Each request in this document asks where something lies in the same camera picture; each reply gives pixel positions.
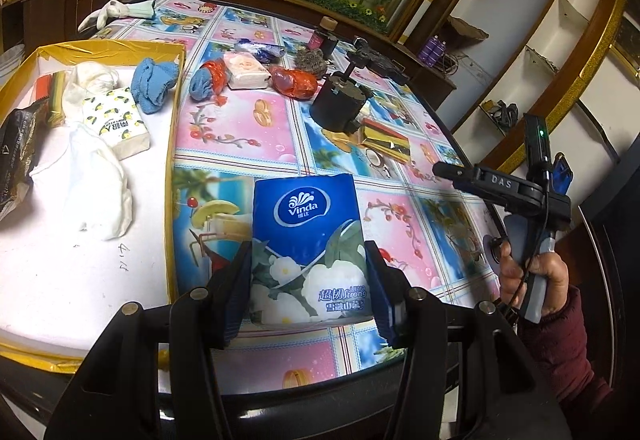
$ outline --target blue tissue packaging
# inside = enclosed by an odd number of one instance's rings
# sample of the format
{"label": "blue tissue packaging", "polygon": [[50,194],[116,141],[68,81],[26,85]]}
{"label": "blue tissue packaging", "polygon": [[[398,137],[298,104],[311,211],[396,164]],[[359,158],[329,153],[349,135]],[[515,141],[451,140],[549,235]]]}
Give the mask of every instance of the blue tissue packaging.
{"label": "blue tissue packaging", "polygon": [[257,181],[252,255],[254,324],[310,329],[371,319],[351,175]]}

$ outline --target cork lid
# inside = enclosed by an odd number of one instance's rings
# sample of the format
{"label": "cork lid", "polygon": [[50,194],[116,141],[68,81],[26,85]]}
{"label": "cork lid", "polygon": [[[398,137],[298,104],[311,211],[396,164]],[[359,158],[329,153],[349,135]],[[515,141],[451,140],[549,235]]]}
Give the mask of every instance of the cork lid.
{"label": "cork lid", "polygon": [[320,27],[326,30],[335,30],[335,27],[338,26],[338,22],[336,22],[333,18],[329,18],[328,16],[323,16],[322,20],[320,20]]}

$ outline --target tissue pack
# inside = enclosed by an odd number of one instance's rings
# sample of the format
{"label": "tissue pack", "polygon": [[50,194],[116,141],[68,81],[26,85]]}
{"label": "tissue pack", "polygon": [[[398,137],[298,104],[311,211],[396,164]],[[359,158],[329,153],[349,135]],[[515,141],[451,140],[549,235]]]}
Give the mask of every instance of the tissue pack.
{"label": "tissue pack", "polygon": [[222,56],[229,76],[229,88],[266,88],[271,75],[248,52],[225,52]]}
{"label": "tissue pack", "polygon": [[129,88],[103,94],[87,91],[82,100],[82,122],[113,150],[118,160],[149,149],[149,133]]}
{"label": "tissue pack", "polygon": [[254,324],[312,328],[371,318],[351,175],[257,181],[253,226]]}

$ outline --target metal screw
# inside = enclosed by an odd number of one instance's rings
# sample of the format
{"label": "metal screw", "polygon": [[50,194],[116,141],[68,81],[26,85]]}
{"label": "metal screw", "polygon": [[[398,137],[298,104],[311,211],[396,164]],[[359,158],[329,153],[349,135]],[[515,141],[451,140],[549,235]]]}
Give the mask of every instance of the metal screw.
{"label": "metal screw", "polygon": [[422,287],[411,287],[409,289],[409,297],[411,299],[415,299],[416,301],[422,301],[426,299],[428,292]]}
{"label": "metal screw", "polygon": [[191,297],[191,299],[199,301],[200,299],[206,298],[206,296],[208,295],[209,295],[209,292],[207,291],[207,289],[203,289],[203,287],[198,287],[197,289],[191,290],[189,297]]}
{"label": "metal screw", "polygon": [[125,303],[122,305],[122,313],[124,315],[133,315],[138,311],[138,303]]}
{"label": "metal screw", "polygon": [[491,301],[481,301],[478,308],[487,315],[491,315],[495,312],[495,305],[491,303]]}

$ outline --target black snack bag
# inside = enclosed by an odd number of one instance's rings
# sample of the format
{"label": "black snack bag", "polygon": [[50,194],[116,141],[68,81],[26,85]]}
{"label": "black snack bag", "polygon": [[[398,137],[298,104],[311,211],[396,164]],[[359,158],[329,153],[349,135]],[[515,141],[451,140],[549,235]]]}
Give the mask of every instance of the black snack bag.
{"label": "black snack bag", "polygon": [[0,127],[0,220],[24,199],[36,147],[45,128],[49,98],[15,109]]}

